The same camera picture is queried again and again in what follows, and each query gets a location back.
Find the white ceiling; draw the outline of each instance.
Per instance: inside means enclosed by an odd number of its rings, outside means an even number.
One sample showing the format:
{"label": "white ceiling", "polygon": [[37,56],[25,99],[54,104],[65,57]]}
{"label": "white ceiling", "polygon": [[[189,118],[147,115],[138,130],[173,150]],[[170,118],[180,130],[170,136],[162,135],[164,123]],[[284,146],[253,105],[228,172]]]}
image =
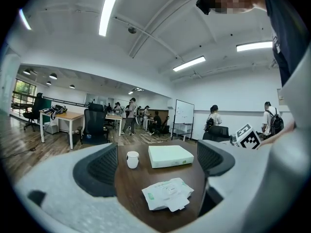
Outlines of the white ceiling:
{"label": "white ceiling", "polygon": [[[36,72],[34,74],[31,72],[30,75],[24,74],[23,71],[29,69],[31,71]],[[50,74],[55,73],[57,75],[57,80],[53,80],[49,78]],[[120,93],[127,95],[132,89],[137,88],[136,86],[132,86],[126,83],[118,82],[116,80],[107,79],[101,76],[96,76],[93,74],[72,71],[68,69],[62,69],[57,67],[36,67],[36,66],[26,66],[21,65],[18,70],[18,74],[26,77],[27,79],[33,80],[42,85],[46,85],[47,81],[50,81],[52,85],[68,88],[71,84],[73,84],[76,89],[85,91],[87,85],[91,85],[93,90],[103,90],[107,87],[114,88]],[[153,92],[144,90],[143,92],[137,92],[135,94],[154,94]]]}
{"label": "white ceiling", "polygon": [[[236,52],[236,45],[271,39],[264,11],[205,16],[196,0],[117,0],[108,26],[107,41],[132,58],[147,62],[172,82],[248,67],[264,68],[272,50]],[[32,0],[24,8],[37,36],[58,33],[98,35],[104,0]],[[143,30],[130,34],[134,25]],[[173,67],[205,56],[206,62],[174,72]]]}

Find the office room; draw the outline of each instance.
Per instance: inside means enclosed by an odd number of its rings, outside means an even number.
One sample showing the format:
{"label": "office room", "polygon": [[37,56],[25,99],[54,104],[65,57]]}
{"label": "office room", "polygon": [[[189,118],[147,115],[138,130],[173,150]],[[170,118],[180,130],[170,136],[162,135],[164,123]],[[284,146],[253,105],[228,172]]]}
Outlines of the office room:
{"label": "office room", "polygon": [[299,214],[311,60],[291,3],[19,5],[1,49],[0,159],[26,227],[274,232]]}

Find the white wall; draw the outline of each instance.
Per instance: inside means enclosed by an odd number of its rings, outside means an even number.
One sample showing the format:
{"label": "white wall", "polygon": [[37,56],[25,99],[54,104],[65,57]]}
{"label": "white wall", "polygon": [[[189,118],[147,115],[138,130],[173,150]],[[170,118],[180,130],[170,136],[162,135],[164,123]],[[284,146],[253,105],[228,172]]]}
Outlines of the white wall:
{"label": "white wall", "polygon": [[[217,104],[223,119],[221,126],[235,133],[246,123],[261,132],[264,103],[269,101],[281,112],[286,125],[292,115],[287,106],[278,105],[281,88],[278,69],[242,70],[209,76],[176,87],[176,99],[194,104],[193,139],[202,139],[210,107]],[[174,110],[170,110],[170,121]]]}
{"label": "white wall", "polygon": [[142,108],[149,105],[150,109],[153,110],[168,110],[167,101],[170,98],[159,95],[159,94],[148,94],[145,95],[143,92],[139,93],[138,105]]}
{"label": "white wall", "polygon": [[98,35],[38,37],[22,56],[21,62],[87,72],[168,97],[173,93],[172,83],[157,72],[157,67],[137,58],[132,59],[122,48]]}
{"label": "white wall", "polygon": [[86,92],[79,91],[76,89],[71,88],[63,88],[57,86],[50,86],[46,93],[44,94],[45,97],[65,100],[75,103],[85,103],[86,101]]}

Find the whiteboard stand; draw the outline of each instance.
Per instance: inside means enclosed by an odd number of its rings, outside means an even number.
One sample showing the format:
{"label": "whiteboard stand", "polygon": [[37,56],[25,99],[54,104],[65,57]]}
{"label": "whiteboard stand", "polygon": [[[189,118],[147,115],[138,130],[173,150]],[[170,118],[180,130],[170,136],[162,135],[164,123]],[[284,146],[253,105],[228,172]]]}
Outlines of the whiteboard stand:
{"label": "whiteboard stand", "polygon": [[[186,140],[186,135],[191,134],[189,139],[192,139],[193,132],[193,122],[194,122],[194,104],[183,102],[181,100],[176,100],[175,115],[173,121],[173,129],[171,131],[171,140],[173,140],[173,135],[183,135]],[[186,132],[183,134],[174,133],[175,125],[191,125],[191,132]]]}

